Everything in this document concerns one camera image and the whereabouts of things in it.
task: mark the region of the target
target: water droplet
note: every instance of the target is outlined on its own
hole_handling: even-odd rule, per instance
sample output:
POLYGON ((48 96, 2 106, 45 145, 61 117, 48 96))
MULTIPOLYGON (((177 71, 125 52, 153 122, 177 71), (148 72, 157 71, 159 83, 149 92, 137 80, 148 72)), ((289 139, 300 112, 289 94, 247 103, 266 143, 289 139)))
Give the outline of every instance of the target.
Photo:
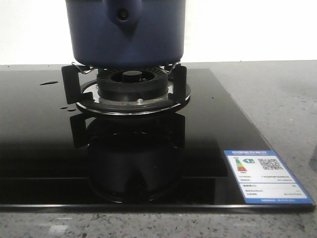
POLYGON ((45 83, 41 83, 40 85, 49 85, 49 84, 55 84, 55 83, 58 83, 58 81, 52 80, 52 81, 48 81, 48 82, 45 82, 45 83))

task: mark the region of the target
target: black glass cooktop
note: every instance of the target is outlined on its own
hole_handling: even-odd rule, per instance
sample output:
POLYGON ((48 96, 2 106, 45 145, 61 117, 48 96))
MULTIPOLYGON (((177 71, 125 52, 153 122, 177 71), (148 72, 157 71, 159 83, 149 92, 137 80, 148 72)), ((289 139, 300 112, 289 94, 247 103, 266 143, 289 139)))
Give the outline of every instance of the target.
POLYGON ((60 70, 0 72, 0 209, 312 210, 245 202, 223 151, 271 148, 208 69, 187 75, 176 113, 92 118, 67 105, 60 70))

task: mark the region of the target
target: energy rating chart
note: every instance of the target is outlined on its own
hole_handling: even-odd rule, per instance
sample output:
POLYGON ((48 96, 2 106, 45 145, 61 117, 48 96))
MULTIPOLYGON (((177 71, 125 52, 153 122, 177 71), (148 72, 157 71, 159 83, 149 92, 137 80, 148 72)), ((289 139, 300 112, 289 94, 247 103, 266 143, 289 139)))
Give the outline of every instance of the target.
POLYGON ((274 151, 224 152, 246 203, 313 203, 274 151))

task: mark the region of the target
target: white wall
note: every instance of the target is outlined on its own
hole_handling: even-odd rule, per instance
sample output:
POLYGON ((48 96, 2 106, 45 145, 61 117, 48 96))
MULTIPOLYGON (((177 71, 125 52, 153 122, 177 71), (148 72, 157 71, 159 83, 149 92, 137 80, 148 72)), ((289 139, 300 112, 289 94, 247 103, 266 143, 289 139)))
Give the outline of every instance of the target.
MULTIPOLYGON (((183 62, 317 59, 316 0, 187 0, 183 62)), ((0 0, 0 64, 73 60, 64 0, 0 0)))

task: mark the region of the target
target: black rubber support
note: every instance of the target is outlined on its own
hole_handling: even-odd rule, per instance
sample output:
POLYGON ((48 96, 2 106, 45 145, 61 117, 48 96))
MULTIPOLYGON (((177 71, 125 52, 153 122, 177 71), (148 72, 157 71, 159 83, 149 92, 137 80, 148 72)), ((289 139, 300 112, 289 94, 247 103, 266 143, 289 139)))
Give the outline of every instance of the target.
POLYGON ((173 93, 168 94, 168 98, 175 103, 184 104, 186 99, 186 77, 187 68, 181 65, 175 67, 170 74, 170 80, 174 82, 173 93))
MULTIPOLYGON (((89 70, 89 66, 79 66, 82 70, 89 70)), ((66 94, 66 100, 68 104, 81 102, 83 100, 93 99, 93 94, 81 93, 79 83, 79 69, 74 65, 63 66, 61 73, 63 76, 64 89, 66 94)))

